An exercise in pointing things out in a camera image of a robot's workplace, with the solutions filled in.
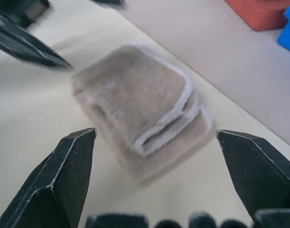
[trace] gray floor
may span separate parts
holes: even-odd
[[[223,0],[127,0],[123,16],[290,144],[290,52]]]

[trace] folded towel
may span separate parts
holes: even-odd
[[[112,52],[78,73],[73,86],[136,179],[174,161],[211,129],[191,77],[146,47]]]

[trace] table surface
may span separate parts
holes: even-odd
[[[130,42],[148,43],[175,62],[117,12],[90,1],[58,0],[55,13],[34,33],[76,70]],[[23,64],[0,51],[0,216],[30,172],[62,137],[95,127],[72,97],[70,76],[74,73]],[[289,145],[197,73],[194,80],[215,115],[217,128],[264,137],[290,160]],[[160,179],[140,187],[120,168],[99,132],[80,227],[88,215],[99,212],[140,212],[149,217],[151,225],[172,218],[186,227],[193,212],[204,210],[218,222],[236,218],[251,223],[215,138]]]
[[[290,52],[224,0],[127,0],[122,14],[290,144]]]

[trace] red object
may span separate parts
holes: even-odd
[[[285,10],[290,0],[226,0],[255,31],[281,29],[286,25]]]

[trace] beige towel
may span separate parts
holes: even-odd
[[[136,179],[174,161],[211,128],[192,79],[145,47],[112,52],[78,73],[73,85]]]

